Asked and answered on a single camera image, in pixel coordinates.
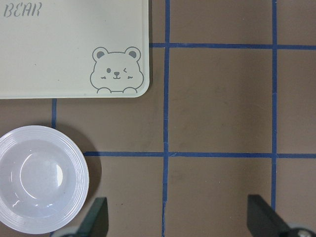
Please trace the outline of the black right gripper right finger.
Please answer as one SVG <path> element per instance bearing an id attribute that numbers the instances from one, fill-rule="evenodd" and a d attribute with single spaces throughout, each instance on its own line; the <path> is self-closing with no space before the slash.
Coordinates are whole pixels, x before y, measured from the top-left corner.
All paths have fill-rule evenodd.
<path id="1" fill-rule="evenodd" d="M 290 227 L 260 195 L 247 197 L 247 228 L 253 237 L 286 237 Z"/>

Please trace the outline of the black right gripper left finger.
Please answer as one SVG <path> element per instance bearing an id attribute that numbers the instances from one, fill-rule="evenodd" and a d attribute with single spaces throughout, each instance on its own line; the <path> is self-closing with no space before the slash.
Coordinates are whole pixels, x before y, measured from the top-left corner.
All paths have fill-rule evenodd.
<path id="1" fill-rule="evenodd" d="M 109 230 L 108 202 L 97 197 L 77 230 L 79 237 L 105 237 Z"/>

